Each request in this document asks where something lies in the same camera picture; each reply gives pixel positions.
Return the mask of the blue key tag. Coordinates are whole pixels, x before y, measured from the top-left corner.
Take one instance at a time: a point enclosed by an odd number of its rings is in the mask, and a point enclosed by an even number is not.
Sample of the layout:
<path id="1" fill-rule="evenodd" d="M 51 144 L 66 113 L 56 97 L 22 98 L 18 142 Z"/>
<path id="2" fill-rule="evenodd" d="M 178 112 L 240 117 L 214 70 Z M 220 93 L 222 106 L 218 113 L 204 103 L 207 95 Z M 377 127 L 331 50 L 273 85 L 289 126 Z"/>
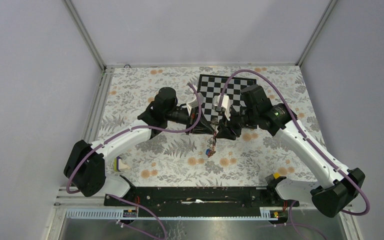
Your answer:
<path id="1" fill-rule="evenodd" d="M 207 149 L 206 151 L 205 151 L 205 155 L 207 156 L 207 157 L 211 157 L 212 155 L 213 155 L 213 151 L 211 150 L 211 149 Z"/>

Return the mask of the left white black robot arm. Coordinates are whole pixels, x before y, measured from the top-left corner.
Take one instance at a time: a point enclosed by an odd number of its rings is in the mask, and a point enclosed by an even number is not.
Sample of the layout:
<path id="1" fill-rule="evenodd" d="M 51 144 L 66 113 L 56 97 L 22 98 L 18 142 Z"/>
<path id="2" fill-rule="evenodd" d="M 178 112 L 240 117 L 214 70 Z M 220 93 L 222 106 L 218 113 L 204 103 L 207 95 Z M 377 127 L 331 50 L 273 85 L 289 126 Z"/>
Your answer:
<path id="1" fill-rule="evenodd" d="M 181 130 L 168 129 L 168 122 L 185 125 L 185 133 L 190 133 L 202 123 L 204 97 L 192 84 L 188 86 L 193 95 L 185 104 L 178 104 L 177 93 L 173 88 L 163 87 L 137 120 L 122 131 L 106 140 L 76 142 L 63 171 L 68 178 L 66 192 L 81 193 L 84 197 L 96 194 L 112 195 L 124 206 L 132 204 L 135 192 L 131 189 L 131 184 L 123 176 L 107 173 L 106 166 L 110 161 L 114 161 L 117 171 L 126 169 L 128 166 L 117 159 L 125 151 L 156 137 L 161 132 L 181 133 Z"/>

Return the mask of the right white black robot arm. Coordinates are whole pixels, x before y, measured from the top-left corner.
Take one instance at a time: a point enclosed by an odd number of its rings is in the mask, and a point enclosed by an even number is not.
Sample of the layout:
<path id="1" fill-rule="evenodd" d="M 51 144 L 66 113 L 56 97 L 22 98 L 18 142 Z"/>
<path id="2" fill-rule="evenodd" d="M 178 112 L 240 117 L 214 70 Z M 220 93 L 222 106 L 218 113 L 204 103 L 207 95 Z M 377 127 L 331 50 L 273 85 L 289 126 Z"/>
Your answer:
<path id="1" fill-rule="evenodd" d="M 245 109 L 236 112 L 228 95 L 213 97 L 213 109 L 224 114 L 219 124 L 219 138 L 234 139 L 244 127 L 259 127 L 285 144 L 308 167 L 315 182 L 284 179 L 267 191 L 267 201 L 273 206 L 285 200 L 313 204 L 324 216 L 333 218 L 362 192 L 365 173 L 358 167 L 351 169 L 329 153 L 305 129 L 297 115 L 285 103 L 273 105 L 262 86 L 254 84 L 239 92 Z"/>

